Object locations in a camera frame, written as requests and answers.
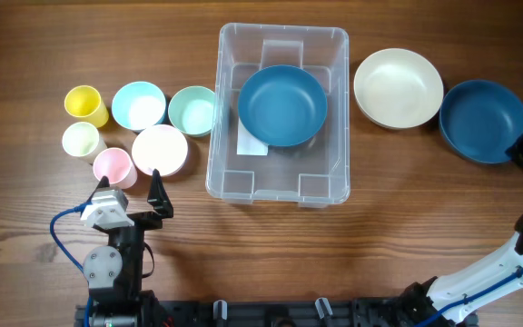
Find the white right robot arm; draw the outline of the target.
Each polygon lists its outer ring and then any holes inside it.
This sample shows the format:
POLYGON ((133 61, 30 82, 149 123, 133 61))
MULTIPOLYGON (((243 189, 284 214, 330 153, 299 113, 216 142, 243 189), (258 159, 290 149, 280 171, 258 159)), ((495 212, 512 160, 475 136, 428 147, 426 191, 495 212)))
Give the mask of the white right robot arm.
POLYGON ((449 275, 413 283, 393 303, 400 326, 455 326, 478 308, 523 288, 523 214, 493 253, 449 275))

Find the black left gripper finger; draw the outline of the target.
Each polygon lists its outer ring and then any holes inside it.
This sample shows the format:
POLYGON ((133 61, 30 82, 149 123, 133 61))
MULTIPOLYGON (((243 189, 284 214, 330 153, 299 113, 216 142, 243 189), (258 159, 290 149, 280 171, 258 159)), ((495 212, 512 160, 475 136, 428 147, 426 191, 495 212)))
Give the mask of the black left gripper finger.
POLYGON ((99 191, 100 189, 103 189, 103 188, 109 187, 109 186, 110 186, 110 184, 109 184, 108 177, 107 177, 107 176, 103 176, 103 177, 100 179, 100 181, 99 181, 99 183, 97 184, 97 186, 95 187, 95 189, 93 190, 93 192, 91 193, 91 195, 89 196, 89 202, 92 201, 92 199, 93 199, 93 197, 94 197, 94 195, 95 195, 95 193, 96 193, 97 191, 99 191))
POLYGON ((147 203, 152 206, 158 215, 173 217, 173 205, 164 189, 161 174, 157 169, 153 169, 147 203))

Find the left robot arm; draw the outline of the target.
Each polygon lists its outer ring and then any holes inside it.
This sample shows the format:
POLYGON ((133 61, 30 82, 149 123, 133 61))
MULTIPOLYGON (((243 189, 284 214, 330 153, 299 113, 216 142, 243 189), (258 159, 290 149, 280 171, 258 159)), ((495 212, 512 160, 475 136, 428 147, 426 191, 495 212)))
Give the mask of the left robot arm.
POLYGON ((161 229, 163 220, 173 217, 172 203, 156 169, 147 203, 152 206, 150 211, 126 212, 128 200, 123 190, 111 186, 104 176, 84 205, 81 219, 85 225, 108 236, 108 243, 91 250, 83 263, 89 292, 84 326, 174 325, 154 292, 142 289, 143 279, 153 274, 143 270, 143 254, 152 251, 144 234, 161 229))

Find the cream plastic bowl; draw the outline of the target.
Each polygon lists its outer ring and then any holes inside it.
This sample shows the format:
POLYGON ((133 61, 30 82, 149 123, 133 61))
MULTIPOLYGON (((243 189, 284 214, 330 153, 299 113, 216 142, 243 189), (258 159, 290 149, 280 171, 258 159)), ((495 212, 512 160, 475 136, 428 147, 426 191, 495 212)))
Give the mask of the cream plastic bowl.
POLYGON ((353 91, 368 119, 400 130, 423 125, 438 113, 444 85, 439 71, 424 56, 407 49, 388 48, 360 63, 353 91))

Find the cream plastic cup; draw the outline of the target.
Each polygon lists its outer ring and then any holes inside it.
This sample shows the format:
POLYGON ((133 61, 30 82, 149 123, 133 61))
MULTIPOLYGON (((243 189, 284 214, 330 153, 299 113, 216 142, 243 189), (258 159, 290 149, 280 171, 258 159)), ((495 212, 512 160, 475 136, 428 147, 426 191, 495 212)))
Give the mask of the cream plastic cup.
POLYGON ((93 164, 96 156, 107 148, 98 129, 90 123, 70 125, 63 134, 62 147, 72 157, 93 164))

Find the yellow plastic cup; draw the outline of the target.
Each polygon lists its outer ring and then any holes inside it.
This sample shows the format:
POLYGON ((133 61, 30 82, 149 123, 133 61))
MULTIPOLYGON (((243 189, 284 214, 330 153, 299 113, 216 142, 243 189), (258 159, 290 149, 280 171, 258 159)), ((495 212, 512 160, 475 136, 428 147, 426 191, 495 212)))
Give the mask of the yellow plastic cup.
POLYGON ((64 99, 64 108, 72 117, 95 127, 102 127, 109 120, 100 93, 90 85, 79 85, 70 90, 64 99))

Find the dark blue bowl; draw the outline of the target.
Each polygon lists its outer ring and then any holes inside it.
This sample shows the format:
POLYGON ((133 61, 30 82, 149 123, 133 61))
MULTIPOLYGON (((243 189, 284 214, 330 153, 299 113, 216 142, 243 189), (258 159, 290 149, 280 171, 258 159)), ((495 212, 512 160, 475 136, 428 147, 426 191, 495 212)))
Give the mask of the dark blue bowl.
POLYGON ((439 129, 460 156, 478 164, 503 164, 523 134, 523 103, 507 87, 468 80, 452 87, 439 109, 439 129))
POLYGON ((327 95, 308 72, 291 65, 261 69, 238 99, 244 128, 264 144, 291 147, 309 141, 328 116, 327 95))

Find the pink plastic cup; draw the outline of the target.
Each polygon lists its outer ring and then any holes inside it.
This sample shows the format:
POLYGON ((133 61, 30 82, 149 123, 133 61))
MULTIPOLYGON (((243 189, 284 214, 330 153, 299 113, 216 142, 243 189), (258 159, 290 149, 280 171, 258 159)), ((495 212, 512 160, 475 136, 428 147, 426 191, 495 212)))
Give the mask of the pink plastic cup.
POLYGON ((97 180, 107 177, 111 186, 121 189, 131 188, 138 177, 131 156, 125 150, 116 147, 107 148, 96 156, 93 173, 97 180))

